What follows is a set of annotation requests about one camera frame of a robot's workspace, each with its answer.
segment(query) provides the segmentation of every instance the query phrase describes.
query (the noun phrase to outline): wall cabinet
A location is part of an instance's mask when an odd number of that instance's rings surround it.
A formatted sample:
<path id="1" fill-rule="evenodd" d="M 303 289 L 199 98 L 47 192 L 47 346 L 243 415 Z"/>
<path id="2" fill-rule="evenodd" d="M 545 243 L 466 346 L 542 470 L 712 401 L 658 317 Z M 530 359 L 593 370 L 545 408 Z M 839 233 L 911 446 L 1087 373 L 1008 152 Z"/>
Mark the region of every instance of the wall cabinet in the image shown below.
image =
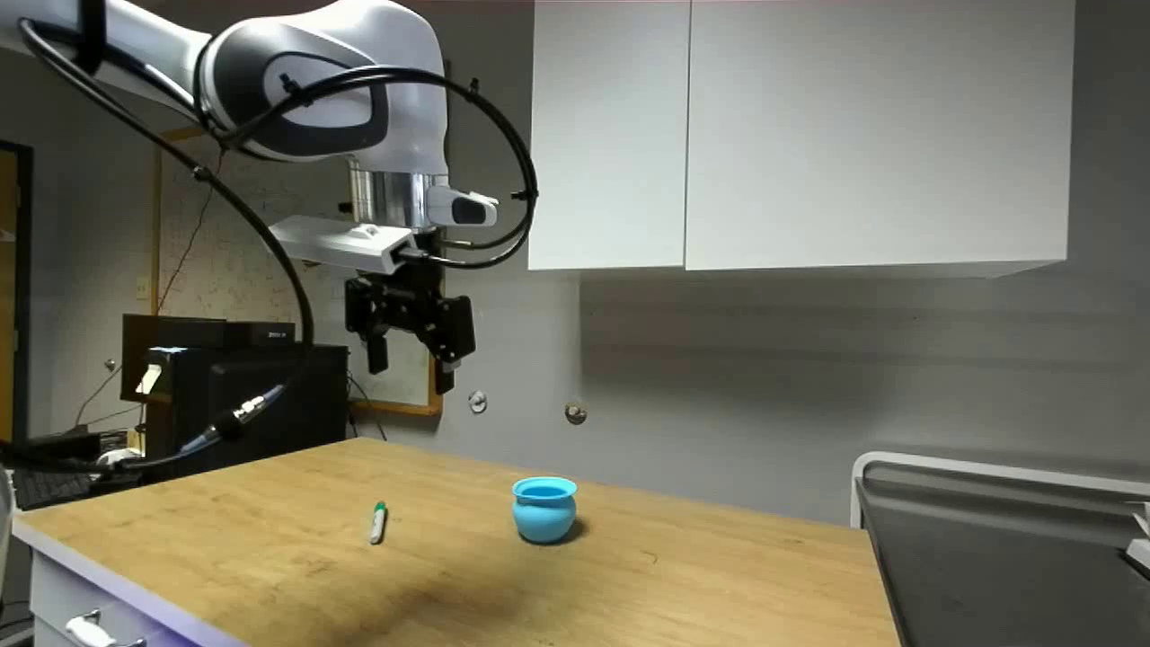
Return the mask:
<path id="1" fill-rule="evenodd" d="M 536 2 L 536 270 L 1069 258 L 1076 0 Z"/>

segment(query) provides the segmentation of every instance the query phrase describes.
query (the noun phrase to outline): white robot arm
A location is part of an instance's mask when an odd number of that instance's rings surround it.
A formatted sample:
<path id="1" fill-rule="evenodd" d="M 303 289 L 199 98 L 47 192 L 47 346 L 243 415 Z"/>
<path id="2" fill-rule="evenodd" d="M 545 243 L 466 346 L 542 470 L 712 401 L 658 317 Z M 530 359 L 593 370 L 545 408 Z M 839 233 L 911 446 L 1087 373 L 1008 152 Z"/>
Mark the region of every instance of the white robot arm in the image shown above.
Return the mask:
<path id="1" fill-rule="evenodd" d="M 279 220 L 266 235 L 272 251 L 360 274 L 348 281 L 348 330 L 383 366 L 380 335 L 405 325 L 423 337 L 435 359 L 453 361 L 473 347 L 466 297 L 440 297 L 441 267 L 496 267 L 530 235 L 536 172 L 509 120 L 480 98 L 472 98 L 509 141 L 525 172 L 518 192 L 530 207 L 498 240 L 460 240 L 460 247 L 498 247 L 480 261 L 441 258 L 435 231 L 490 227 L 496 202 L 460 192 L 445 170 L 445 90 L 435 28 L 392 0 L 333 0 L 320 11 L 248 17 L 215 34 L 171 26 L 130 0 L 0 0 L 0 47 L 54 56 L 61 51 L 102 78 L 151 101 L 167 101 L 203 120 L 215 141 L 278 162 L 354 162 L 354 204 L 360 222 Z M 373 174 L 405 184 L 405 220 L 370 220 Z"/>

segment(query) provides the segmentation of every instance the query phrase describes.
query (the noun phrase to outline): gray wall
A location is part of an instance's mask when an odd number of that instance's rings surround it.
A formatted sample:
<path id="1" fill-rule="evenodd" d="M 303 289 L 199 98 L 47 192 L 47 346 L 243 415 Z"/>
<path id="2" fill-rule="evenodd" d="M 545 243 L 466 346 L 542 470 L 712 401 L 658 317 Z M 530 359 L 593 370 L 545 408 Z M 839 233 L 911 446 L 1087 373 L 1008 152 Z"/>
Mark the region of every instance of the gray wall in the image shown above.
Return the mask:
<path id="1" fill-rule="evenodd" d="M 518 258 L 453 281 L 477 301 L 480 347 L 445 415 L 383 419 L 392 437 L 824 522 L 846 522 L 848 464 L 875 446 L 1147 458 L 1147 17 L 1131 0 L 1093 11 L 1071 267 L 998 283 L 787 283 L 562 277 Z M 464 70 L 509 112 L 518 20 L 513 2 L 440 13 Z M 0 136 L 41 153 L 31 425 L 64 427 L 119 354 L 119 317 L 140 310 L 151 152 L 31 62 L 3 55 L 0 78 Z M 504 170 L 464 180 L 506 186 Z M 491 400 L 484 415 L 466 412 L 472 390 Z M 563 425 L 563 401 L 586 401 L 588 425 Z M 119 406 L 106 390 L 95 412 Z"/>

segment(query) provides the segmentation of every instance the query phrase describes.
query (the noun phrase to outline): wooden tabletop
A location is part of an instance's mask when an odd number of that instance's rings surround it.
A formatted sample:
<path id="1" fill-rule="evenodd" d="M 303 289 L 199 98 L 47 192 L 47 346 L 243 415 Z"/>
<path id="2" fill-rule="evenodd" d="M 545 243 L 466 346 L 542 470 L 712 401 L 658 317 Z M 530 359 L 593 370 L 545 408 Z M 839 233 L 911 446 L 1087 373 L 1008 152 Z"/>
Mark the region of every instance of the wooden tabletop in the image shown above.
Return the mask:
<path id="1" fill-rule="evenodd" d="M 579 482 L 579 534 L 530 547 L 513 476 L 357 437 L 13 531 L 237 644 L 900 644 L 865 531 Z"/>

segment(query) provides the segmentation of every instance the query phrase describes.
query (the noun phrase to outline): blue cup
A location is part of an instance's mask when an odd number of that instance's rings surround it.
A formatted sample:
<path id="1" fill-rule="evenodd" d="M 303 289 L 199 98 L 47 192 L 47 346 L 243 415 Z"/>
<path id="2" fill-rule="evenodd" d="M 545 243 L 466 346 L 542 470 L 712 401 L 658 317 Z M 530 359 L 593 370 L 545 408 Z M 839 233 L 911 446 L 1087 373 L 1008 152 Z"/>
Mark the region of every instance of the blue cup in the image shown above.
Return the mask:
<path id="1" fill-rule="evenodd" d="M 576 529 L 576 482 L 556 474 L 518 476 L 513 489 L 513 529 L 525 541 L 562 541 Z"/>

